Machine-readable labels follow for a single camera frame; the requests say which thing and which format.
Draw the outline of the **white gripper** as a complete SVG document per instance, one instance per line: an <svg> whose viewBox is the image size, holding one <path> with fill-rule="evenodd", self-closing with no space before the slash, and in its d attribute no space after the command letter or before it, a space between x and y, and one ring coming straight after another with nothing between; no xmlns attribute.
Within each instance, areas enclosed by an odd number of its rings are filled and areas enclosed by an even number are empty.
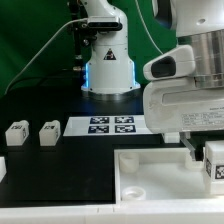
<svg viewBox="0 0 224 224"><path fill-rule="evenodd" d="M203 161L203 145L190 132L224 129L224 88L197 89L190 78L152 81L143 92L143 109L152 133L181 132L192 160Z"/></svg>

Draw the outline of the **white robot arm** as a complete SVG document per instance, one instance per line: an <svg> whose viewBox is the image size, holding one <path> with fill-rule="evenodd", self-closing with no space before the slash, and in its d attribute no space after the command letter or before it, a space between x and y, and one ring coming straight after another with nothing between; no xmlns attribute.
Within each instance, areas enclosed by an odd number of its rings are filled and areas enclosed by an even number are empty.
<svg viewBox="0 0 224 224"><path fill-rule="evenodd" d="M118 99L139 90L128 55L126 15L108 0L80 0L80 20L91 58L82 69L82 92ZM173 30L176 47L147 62L143 92L148 129L176 133L194 160L203 159L190 134L224 129L224 0L151 0L153 17Z"/></svg>

